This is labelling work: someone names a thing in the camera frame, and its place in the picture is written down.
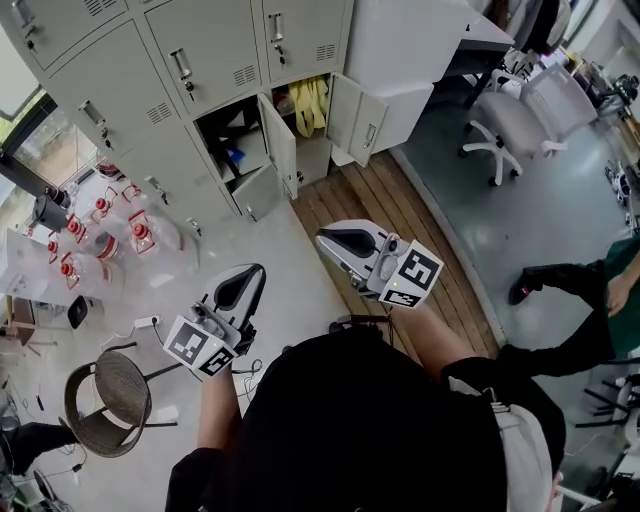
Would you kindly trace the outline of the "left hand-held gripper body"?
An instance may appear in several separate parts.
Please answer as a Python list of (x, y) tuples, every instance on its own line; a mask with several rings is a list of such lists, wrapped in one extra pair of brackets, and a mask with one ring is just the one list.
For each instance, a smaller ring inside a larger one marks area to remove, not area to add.
[(163, 350), (197, 378), (217, 376), (249, 351), (256, 336), (250, 320), (240, 322), (203, 302), (195, 302), (190, 311), (190, 317), (176, 317)]

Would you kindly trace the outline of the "grey metal locker cabinet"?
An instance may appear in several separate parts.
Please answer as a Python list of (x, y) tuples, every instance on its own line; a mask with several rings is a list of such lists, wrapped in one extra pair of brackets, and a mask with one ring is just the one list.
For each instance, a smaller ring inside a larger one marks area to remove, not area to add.
[[(274, 91), (323, 75), (326, 127), (306, 147), (369, 161), (387, 105), (343, 74), (354, 0), (0, 0), (0, 26), (75, 125), (178, 225), (265, 216), (311, 181), (295, 113)], [(196, 121), (254, 99), (236, 141), (240, 176), (208, 152)]]

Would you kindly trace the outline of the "wooden plank platform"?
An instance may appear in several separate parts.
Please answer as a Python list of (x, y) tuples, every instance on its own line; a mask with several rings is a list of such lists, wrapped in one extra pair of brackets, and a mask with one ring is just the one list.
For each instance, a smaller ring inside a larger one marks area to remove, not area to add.
[(369, 165), (333, 167), (303, 186), (291, 205), (309, 238), (334, 221), (366, 218), (407, 241), (418, 240), (444, 263), (427, 303), (477, 354), (494, 358), (499, 332), (429, 207), (388, 152)]

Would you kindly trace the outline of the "brown wicker chair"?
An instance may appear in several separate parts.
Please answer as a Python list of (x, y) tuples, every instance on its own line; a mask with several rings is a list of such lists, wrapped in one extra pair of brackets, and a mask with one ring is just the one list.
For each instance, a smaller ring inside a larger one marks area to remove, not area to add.
[[(150, 374), (143, 374), (124, 349), (134, 342), (106, 349), (96, 361), (75, 369), (64, 390), (66, 423), (79, 444), (103, 457), (118, 458), (129, 453), (142, 433), (150, 428), (176, 427), (175, 421), (152, 423), (152, 395), (149, 382), (180, 367), (178, 363)], [(78, 392), (91, 380), (102, 406), (83, 415), (77, 403)]]

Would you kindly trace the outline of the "small white black heater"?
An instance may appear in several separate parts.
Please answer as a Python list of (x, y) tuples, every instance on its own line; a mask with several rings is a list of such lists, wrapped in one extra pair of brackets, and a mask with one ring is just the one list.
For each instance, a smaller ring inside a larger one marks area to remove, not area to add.
[(74, 331), (102, 329), (104, 327), (103, 304), (94, 298), (78, 296), (67, 309), (67, 318)]

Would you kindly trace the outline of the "black bag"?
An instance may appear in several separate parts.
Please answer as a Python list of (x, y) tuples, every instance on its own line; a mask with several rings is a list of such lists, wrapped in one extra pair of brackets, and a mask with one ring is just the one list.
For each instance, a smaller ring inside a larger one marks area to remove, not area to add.
[(225, 163), (235, 177), (240, 176), (237, 164), (239, 152), (236, 141), (247, 135), (259, 121), (259, 111), (254, 99), (248, 98), (202, 116), (196, 125), (209, 154)]

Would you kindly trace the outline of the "person in black shirt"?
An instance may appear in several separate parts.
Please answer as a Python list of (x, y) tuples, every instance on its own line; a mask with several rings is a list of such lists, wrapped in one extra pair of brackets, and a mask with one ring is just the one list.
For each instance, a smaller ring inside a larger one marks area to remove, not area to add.
[(485, 357), (430, 375), (372, 327), (312, 338), (268, 367), (227, 447), (174, 466), (165, 512), (507, 512), (494, 403), (558, 468), (564, 417), (531, 378)]

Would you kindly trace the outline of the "colourful patterned helmet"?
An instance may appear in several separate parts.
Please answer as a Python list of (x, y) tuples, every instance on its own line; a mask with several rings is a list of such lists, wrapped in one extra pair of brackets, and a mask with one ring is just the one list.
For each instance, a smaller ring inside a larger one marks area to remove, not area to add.
[(108, 182), (121, 182), (126, 176), (120, 169), (109, 161), (101, 161), (95, 165), (96, 173)]

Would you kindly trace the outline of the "white grey office chair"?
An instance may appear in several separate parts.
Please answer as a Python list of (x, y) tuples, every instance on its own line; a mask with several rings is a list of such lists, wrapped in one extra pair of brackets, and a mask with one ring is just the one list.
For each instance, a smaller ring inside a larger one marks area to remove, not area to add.
[(484, 140), (462, 145), (458, 155), (491, 153), (495, 173), (488, 184), (498, 187), (505, 173), (512, 178), (523, 174), (524, 160), (567, 150), (570, 136), (597, 117), (585, 91), (558, 64), (529, 80), (496, 69), (491, 88), (478, 96), (464, 126), (465, 132), (476, 130)]

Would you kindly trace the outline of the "white sign board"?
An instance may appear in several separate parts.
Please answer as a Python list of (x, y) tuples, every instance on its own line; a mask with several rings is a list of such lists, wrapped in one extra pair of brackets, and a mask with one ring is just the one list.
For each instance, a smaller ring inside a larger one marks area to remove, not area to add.
[(73, 300), (54, 276), (45, 245), (10, 228), (0, 241), (0, 294), (60, 306)]

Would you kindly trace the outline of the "black cylindrical bin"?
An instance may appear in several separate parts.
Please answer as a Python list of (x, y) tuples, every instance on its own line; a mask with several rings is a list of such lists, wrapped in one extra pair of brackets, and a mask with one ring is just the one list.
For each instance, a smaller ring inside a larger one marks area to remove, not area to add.
[(60, 232), (68, 223), (70, 195), (59, 188), (46, 187), (43, 194), (36, 197), (30, 227), (41, 225), (50, 231)]

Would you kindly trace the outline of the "white desk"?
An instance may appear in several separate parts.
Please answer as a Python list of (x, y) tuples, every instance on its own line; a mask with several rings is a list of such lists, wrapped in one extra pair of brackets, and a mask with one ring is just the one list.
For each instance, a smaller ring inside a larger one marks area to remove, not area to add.
[(467, 0), (355, 0), (344, 74), (385, 100), (427, 98), (462, 41), (514, 43)]

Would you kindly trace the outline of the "light grey backpack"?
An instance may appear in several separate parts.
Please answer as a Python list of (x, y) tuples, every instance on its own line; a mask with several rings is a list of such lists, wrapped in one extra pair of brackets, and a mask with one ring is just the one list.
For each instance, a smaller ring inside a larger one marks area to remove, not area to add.
[(548, 512), (555, 480), (540, 422), (527, 409), (500, 402), (492, 388), (486, 391), (491, 397), (504, 452), (506, 512)]

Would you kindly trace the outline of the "large glass window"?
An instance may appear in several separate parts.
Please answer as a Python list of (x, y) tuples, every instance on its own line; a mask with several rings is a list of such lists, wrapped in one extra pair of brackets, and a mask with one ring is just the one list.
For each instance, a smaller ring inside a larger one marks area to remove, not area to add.
[(40, 194), (95, 163), (98, 149), (38, 82), (0, 26), (0, 196)]

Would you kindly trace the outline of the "small white wheeled device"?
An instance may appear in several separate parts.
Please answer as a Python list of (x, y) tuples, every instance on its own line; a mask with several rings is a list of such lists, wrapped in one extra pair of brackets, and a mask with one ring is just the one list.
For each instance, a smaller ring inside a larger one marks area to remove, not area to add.
[(630, 186), (620, 162), (609, 161), (604, 168), (605, 175), (616, 194), (617, 201), (626, 206), (630, 196)]

